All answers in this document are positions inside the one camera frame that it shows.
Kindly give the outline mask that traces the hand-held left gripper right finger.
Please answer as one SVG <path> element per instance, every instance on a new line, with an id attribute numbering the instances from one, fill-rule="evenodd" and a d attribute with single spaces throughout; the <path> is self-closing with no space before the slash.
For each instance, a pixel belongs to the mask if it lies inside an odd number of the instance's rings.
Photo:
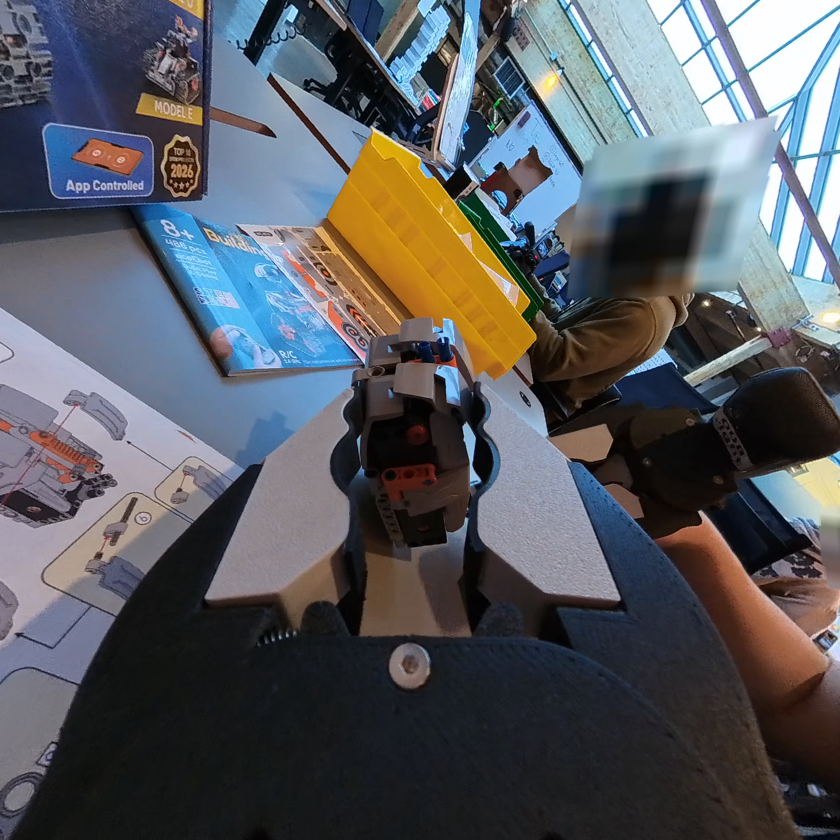
<path id="1" fill-rule="evenodd" d="M 469 425 L 479 484 L 461 594 L 472 634 L 539 636 L 558 607 L 620 606 L 568 459 L 486 384 L 476 384 Z"/>

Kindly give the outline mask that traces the open white assembly manual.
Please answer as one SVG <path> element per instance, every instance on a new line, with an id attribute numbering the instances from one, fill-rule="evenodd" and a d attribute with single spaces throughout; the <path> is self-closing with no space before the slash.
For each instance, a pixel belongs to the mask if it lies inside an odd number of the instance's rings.
<path id="1" fill-rule="evenodd" d="M 114 617 L 242 469 L 1 311 L 1 831 Z"/>

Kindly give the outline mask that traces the grey desk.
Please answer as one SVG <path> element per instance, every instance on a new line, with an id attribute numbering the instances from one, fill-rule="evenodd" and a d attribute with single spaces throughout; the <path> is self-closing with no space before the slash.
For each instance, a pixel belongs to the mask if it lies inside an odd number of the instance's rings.
<path id="1" fill-rule="evenodd" d="M 211 92 L 270 135 L 211 121 L 208 192 L 181 209 L 230 228 L 323 222 L 343 166 L 217 36 Z M 240 466 L 351 383 L 349 369 L 221 376 L 127 209 L 4 214 L 1 233 L 3 309 Z"/>

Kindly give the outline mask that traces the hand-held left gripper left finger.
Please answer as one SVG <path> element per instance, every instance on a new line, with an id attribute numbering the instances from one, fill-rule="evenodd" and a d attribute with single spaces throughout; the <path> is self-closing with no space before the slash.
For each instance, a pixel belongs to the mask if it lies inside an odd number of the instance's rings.
<path id="1" fill-rule="evenodd" d="M 274 606 L 297 628 L 311 603 L 330 602 L 360 632 L 367 573 L 350 484 L 362 425 L 361 394 L 348 389 L 266 457 L 206 591 L 210 606 Z"/>

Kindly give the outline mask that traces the blue robot kit box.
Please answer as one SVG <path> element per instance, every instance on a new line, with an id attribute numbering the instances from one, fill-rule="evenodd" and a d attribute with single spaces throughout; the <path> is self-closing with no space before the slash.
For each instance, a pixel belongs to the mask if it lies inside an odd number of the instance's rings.
<path id="1" fill-rule="evenodd" d="M 1 211 L 207 194 L 210 1 L 1 2 Z"/>

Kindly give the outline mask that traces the robot sticker sheet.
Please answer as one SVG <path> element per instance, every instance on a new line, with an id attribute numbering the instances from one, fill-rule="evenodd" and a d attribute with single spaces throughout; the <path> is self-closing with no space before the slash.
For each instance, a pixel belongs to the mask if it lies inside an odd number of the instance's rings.
<path id="1" fill-rule="evenodd" d="M 324 227 L 239 225 L 364 362 L 373 339 L 394 334 L 401 305 L 352 261 Z"/>

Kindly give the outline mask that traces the person's right forearm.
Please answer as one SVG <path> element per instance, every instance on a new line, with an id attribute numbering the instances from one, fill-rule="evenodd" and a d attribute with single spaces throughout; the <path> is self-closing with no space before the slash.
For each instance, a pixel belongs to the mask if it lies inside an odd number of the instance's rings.
<path id="1" fill-rule="evenodd" d="M 770 753 L 838 791 L 838 662 L 761 593 L 707 518 L 655 542 L 719 631 Z"/>

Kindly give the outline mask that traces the grey building block robot model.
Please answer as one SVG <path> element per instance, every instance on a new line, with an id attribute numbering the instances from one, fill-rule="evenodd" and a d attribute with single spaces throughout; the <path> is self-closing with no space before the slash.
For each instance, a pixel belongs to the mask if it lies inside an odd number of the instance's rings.
<path id="1" fill-rule="evenodd" d="M 402 322 L 374 338 L 353 376 L 360 462 L 394 545 L 446 543 L 464 525 L 471 465 L 465 440 L 475 374 L 454 321 Z"/>

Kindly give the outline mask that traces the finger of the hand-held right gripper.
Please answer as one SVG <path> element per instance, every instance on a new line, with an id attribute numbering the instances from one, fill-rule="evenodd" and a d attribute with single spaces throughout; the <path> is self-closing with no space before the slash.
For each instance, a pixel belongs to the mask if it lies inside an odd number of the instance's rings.
<path id="1" fill-rule="evenodd" d="M 601 463 L 609 457 L 614 438 L 608 426 L 599 424 L 553 435 L 550 442 L 569 461 Z"/>
<path id="2" fill-rule="evenodd" d="M 632 492 L 634 478 L 622 456 L 610 456 L 594 469 L 594 478 L 633 519 L 643 519 L 641 500 Z"/>

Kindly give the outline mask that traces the blue instruction booklet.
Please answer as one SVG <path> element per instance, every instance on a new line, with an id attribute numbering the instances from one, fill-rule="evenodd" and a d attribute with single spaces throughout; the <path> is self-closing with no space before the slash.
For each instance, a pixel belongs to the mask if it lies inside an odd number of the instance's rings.
<path id="1" fill-rule="evenodd" d="M 359 366 L 297 284 L 237 230 L 173 206 L 133 209 L 173 288 L 227 376 Z"/>

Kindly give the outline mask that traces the white standing board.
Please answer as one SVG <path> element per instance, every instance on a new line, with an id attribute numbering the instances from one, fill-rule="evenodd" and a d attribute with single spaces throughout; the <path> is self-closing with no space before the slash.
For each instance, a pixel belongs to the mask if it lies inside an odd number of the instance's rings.
<path id="1" fill-rule="evenodd" d="M 460 139 L 473 96 L 479 32 L 480 1 L 464 1 L 460 48 L 447 73 L 430 150 L 434 162 L 449 172 L 456 168 Z"/>

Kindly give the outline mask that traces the yellow plastic bin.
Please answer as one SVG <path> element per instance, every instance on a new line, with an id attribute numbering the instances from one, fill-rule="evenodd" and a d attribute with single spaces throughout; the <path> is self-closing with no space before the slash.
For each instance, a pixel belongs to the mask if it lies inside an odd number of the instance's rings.
<path id="1" fill-rule="evenodd" d="M 416 317 L 451 319 L 497 379 L 536 339 L 526 294 L 413 152 L 373 130 L 328 220 Z"/>

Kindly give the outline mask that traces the white whiteboard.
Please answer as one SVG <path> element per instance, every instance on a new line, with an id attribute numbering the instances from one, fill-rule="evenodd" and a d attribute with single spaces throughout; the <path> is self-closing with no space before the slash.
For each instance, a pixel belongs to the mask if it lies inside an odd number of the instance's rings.
<path id="1" fill-rule="evenodd" d="M 581 174 L 534 102 L 516 116 L 503 134 L 487 142 L 471 166 L 478 175 L 486 176 L 498 163 L 513 165 L 532 146 L 537 149 L 540 161 L 553 173 L 523 198 L 514 214 L 523 223 L 532 222 L 542 235 L 554 229 L 556 219 L 576 202 Z"/>

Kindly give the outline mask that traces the green plastic bin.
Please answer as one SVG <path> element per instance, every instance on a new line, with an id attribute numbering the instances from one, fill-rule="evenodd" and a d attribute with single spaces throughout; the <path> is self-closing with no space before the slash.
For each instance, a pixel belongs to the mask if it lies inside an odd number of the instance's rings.
<path id="1" fill-rule="evenodd" d="M 541 294 L 535 289 L 531 281 L 520 271 L 502 243 L 511 239 L 510 233 L 498 222 L 488 205 L 478 198 L 478 192 L 469 194 L 465 199 L 457 201 L 457 205 L 465 217 L 470 221 L 487 246 L 496 255 L 498 261 L 521 290 L 520 298 L 527 297 L 528 303 L 522 311 L 526 322 L 530 322 L 543 303 Z"/>

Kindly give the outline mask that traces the brown cardboard cutout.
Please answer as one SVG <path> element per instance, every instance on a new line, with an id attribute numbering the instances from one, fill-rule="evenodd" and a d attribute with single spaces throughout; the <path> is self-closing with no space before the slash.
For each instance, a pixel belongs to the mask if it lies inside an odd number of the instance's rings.
<path id="1" fill-rule="evenodd" d="M 512 167 L 497 163 L 495 174 L 499 174 L 501 178 L 501 186 L 497 191 L 504 193 L 506 197 L 502 213 L 509 216 L 525 196 L 549 180 L 553 170 L 541 162 L 537 147 L 531 145 L 528 153 L 518 159 Z"/>

